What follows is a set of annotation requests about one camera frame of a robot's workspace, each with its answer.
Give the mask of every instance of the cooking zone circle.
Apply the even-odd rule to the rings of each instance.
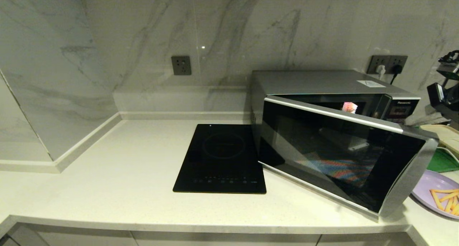
[[[205,139],[203,151],[213,158],[231,159],[246,148],[244,140],[234,133],[217,133]]]

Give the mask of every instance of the microwave oven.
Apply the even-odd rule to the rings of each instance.
[[[356,71],[254,71],[250,96],[264,166],[377,218],[402,205],[438,145],[400,125],[419,97]]]

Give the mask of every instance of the purple plate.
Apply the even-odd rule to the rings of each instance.
[[[459,184],[452,179],[449,179],[435,171],[426,170],[416,185],[415,189],[411,192],[413,196],[419,200],[426,207],[434,210],[440,215],[444,215],[449,218],[459,219],[459,216],[451,215],[436,207],[435,201],[433,200],[430,189],[459,189]],[[438,198],[444,197],[446,194],[438,193]],[[443,207],[446,207],[447,200],[442,202]]]

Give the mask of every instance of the electrical socket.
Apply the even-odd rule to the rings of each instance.
[[[394,66],[400,65],[403,68],[407,59],[408,56],[373,55],[372,60],[368,65],[367,74],[377,74],[376,68],[379,65],[385,66],[386,74],[394,74]]]
[[[191,75],[191,63],[189,56],[172,56],[172,68],[176,76]]]

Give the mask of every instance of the microwave control panel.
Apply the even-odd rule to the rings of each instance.
[[[385,112],[383,120],[403,123],[408,116],[413,114],[417,104],[418,100],[393,99]]]

